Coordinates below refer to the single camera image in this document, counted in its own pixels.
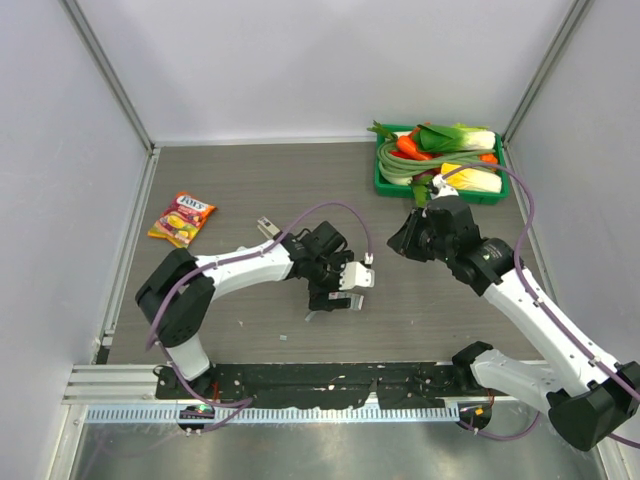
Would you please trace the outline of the red white staple box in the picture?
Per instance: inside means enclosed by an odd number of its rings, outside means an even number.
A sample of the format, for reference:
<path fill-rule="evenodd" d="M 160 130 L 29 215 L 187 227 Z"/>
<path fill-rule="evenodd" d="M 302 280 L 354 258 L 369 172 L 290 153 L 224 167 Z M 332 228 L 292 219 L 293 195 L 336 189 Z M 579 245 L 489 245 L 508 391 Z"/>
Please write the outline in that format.
<path fill-rule="evenodd" d="M 348 292 L 331 292 L 328 294 L 328 310 L 355 310 L 362 309 L 364 296 Z"/>

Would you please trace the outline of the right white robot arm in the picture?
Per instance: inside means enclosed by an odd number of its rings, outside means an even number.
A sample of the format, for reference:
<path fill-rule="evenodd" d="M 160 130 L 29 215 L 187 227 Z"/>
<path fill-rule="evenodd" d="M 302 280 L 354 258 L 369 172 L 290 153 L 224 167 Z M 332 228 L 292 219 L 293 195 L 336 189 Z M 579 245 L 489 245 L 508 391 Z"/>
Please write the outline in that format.
<path fill-rule="evenodd" d="M 589 451 L 639 407 L 639 365 L 620 363 L 582 333 L 503 240 L 481 235 L 457 196 L 414 208 L 388 246 L 415 261 L 441 261 L 453 277 L 506 315 L 547 362 L 535 367 L 476 342 L 459 351 L 451 380 L 465 395 L 510 395 L 545 415 L 571 446 Z"/>

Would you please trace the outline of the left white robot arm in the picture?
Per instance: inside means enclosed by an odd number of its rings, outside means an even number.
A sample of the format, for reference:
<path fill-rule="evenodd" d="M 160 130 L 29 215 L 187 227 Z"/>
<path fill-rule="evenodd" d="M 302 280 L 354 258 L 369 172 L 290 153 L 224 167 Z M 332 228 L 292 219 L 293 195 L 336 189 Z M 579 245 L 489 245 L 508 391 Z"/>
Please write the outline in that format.
<path fill-rule="evenodd" d="M 179 388 L 190 398 L 205 397 L 213 385 L 213 364 L 199 338 L 212 301 L 262 283 L 305 279 L 312 312 L 362 306 L 360 295 L 339 289 L 354 253 L 329 222 L 277 239 L 220 256 L 194 256 L 177 248 L 136 293 L 136 304 L 149 322 L 161 315 L 155 337 L 177 368 Z"/>

